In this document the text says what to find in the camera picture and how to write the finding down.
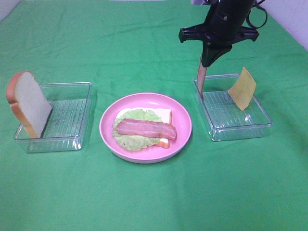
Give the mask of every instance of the green cloth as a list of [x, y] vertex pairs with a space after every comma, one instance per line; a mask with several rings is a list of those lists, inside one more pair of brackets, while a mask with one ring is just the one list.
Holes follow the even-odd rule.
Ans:
[[[270, 17], [256, 42], [219, 58], [208, 74], [245, 66], [273, 127], [213, 142], [192, 84], [202, 43], [178, 39], [207, 10], [189, 0], [33, 0], [0, 22], [0, 230], [308, 230], [307, 51]], [[40, 84], [93, 83], [83, 149], [26, 154], [14, 142], [5, 88], [23, 70]], [[137, 92], [165, 94], [190, 113], [191, 138], [167, 161], [122, 160], [101, 139], [106, 108]]]

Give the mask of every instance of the bacon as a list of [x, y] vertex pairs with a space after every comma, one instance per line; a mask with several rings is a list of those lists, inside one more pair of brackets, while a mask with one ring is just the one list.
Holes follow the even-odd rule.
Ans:
[[123, 119], [116, 126], [116, 130], [121, 135], [141, 135], [169, 140], [175, 140], [177, 137], [177, 130], [171, 124], [149, 120]]

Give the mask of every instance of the black cable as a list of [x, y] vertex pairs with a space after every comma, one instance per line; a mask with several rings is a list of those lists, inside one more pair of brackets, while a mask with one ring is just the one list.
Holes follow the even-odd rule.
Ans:
[[261, 1], [257, 2], [257, 0], [256, 0], [255, 4], [254, 4], [254, 6], [253, 6], [253, 8], [256, 7], [257, 9], [259, 9], [259, 10], [261, 10], [261, 11], [263, 11], [263, 12], [265, 13], [265, 20], [264, 20], [264, 23], [263, 23], [261, 26], [255, 26], [255, 25], [253, 25], [253, 24], [251, 23], [251, 21], [250, 21], [250, 13], [251, 13], [251, 11], [250, 11], [250, 12], [248, 13], [247, 17], [246, 17], [246, 22], [247, 22], [247, 24], [248, 24], [251, 28], [259, 29], [259, 28], [261, 28], [262, 26], [264, 26], [264, 25], [267, 23], [267, 21], [268, 21], [268, 13], [267, 13], [267, 11], [266, 11], [263, 7], [260, 6], [260, 4], [263, 3], [264, 1], [265, 1], [265, 0], [261, 0]]

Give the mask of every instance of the transparent tray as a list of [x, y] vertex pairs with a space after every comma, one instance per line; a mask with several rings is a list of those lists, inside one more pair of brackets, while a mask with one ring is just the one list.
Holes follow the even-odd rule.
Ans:
[[79, 150], [86, 135], [90, 104], [90, 82], [53, 83], [40, 86], [52, 111], [41, 138], [32, 139], [20, 124], [14, 140], [27, 153]]
[[262, 137], [272, 125], [272, 119], [255, 95], [245, 110], [236, 106], [227, 90], [238, 77], [239, 74], [206, 76], [204, 100], [198, 92], [197, 79], [193, 80], [199, 109], [213, 141]]

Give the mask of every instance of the bread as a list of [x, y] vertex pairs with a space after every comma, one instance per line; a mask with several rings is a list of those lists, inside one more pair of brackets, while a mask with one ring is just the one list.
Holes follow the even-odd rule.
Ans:
[[[159, 117], [162, 118], [162, 121], [164, 123], [171, 124], [172, 111], [171, 111], [171, 109], [166, 109], [166, 108], [145, 108], [145, 107], [125, 108], [117, 114], [116, 118], [119, 118], [125, 112], [127, 112], [129, 110], [133, 110], [133, 109], [143, 109], [144, 111], [145, 110], [152, 110], [155, 114], [157, 114]], [[162, 147], [162, 148], [169, 148], [170, 143], [169, 143], [168, 139], [161, 138], [160, 142], [155, 144], [155, 146]]]
[[6, 89], [6, 99], [31, 138], [40, 138], [52, 106], [29, 71], [15, 74]]

